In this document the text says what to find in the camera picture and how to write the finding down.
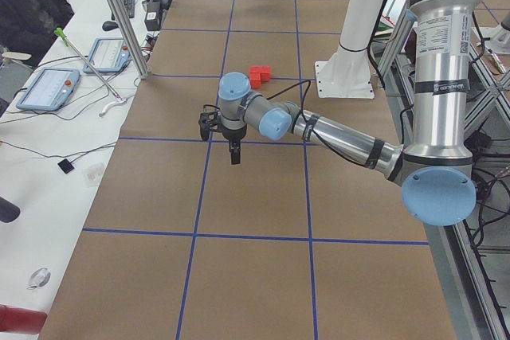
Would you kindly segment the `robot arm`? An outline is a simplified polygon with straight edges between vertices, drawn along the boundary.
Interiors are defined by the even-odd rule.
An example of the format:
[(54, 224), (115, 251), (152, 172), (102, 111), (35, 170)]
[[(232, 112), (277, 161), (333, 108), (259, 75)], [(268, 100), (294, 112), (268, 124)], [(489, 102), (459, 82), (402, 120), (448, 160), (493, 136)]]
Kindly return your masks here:
[(277, 141), (286, 134), (320, 144), (346, 161), (376, 170), (402, 189), (406, 210), (428, 225), (450, 226), (475, 208), (472, 153), (465, 146), (465, 105), (469, 91), (469, 45), (473, 11), (481, 0), (409, 0), (402, 24), (417, 30), (411, 128), (392, 145), (302, 105), (266, 98), (239, 72), (219, 82), (218, 105), (199, 117), (200, 134), (220, 133), (230, 160), (241, 161), (249, 127)]

